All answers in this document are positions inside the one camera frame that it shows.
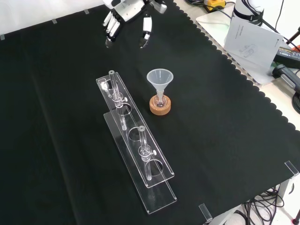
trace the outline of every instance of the clear acrylic test tube rack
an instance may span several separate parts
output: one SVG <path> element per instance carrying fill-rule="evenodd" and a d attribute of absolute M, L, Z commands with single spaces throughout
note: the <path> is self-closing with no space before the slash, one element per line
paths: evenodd
<path fill-rule="evenodd" d="M 110 109 L 104 114 L 137 192 L 151 214 L 177 201 L 168 179 L 170 165 L 118 73 L 96 80 Z"/>

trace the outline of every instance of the robot finger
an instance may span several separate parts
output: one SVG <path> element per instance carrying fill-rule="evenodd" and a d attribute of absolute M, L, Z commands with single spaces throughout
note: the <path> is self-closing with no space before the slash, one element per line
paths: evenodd
<path fill-rule="evenodd" d="M 116 40 L 119 34 L 120 29 L 121 29 L 121 23 L 117 21 L 114 24 L 113 28 L 111 29 L 111 32 L 107 35 L 106 42 L 105 42 L 107 48 L 110 48 L 113 45 L 114 41 Z"/>
<path fill-rule="evenodd" d="M 144 48 L 147 45 L 150 39 L 151 31 L 152 31 L 152 18 L 147 12 L 144 16 L 142 38 L 140 39 L 140 48 Z"/>
<path fill-rule="evenodd" d="M 113 13 L 112 13 L 112 11 L 110 11 L 108 13 L 108 15 L 106 16 L 106 18 L 104 19 L 104 22 L 102 24 L 104 27 L 106 27 L 108 25 L 108 22 L 111 20 L 112 16 L 113 16 Z"/>
<path fill-rule="evenodd" d="M 111 30 L 114 27 L 114 25 L 116 24 L 116 22 L 117 22 L 116 17 L 114 17 L 114 15 L 112 15 L 112 17 L 107 25 L 106 34 L 109 34 L 111 32 Z"/>

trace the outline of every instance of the funnel stem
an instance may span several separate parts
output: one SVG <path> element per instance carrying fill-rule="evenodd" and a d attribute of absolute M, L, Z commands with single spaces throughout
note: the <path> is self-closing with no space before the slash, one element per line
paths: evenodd
<path fill-rule="evenodd" d="M 158 98 L 158 102 L 163 102 L 163 96 L 164 96 L 164 91 L 163 90 L 157 90 L 157 98 Z"/>

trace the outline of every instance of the white robotic hand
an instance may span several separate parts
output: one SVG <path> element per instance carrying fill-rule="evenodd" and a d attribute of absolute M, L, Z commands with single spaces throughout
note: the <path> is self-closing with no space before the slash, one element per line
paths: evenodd
<path fill-rule="evenodd" d="M 152 18 L 145 10 L 146 5 L 150 3 L 161 14 L 167 9 L 162 0 L 103 0 L 103 2 L 111 9 L 103 22 L 107 36 L 105 44 L 108 48 L 116 40 L 122 25 L 145 11 L 143 33 L 140 40 L 140 48 L 144 48 L 152 31 Z"/>

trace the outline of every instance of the funnel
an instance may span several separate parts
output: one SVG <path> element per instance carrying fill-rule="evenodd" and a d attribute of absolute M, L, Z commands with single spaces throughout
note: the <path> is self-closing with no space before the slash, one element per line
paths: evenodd
<path fill-rule="evenodd" d="M 173 74 L 166 69 L 154 69 L 147 74 L 147 80 L 157 91 L 163 91 L 173 80 Z"/>
<path fill-rule="evenodd" d="M 157 95 L 150 100 L 151 111 L 156 115 L 167 114 L 171 109 L 171 101 L 164 96 L 164 90 L 173 80 L 173 74 L 166 69 L 154 69 L 147 74 L 147 80 L 157 92 Z"/>

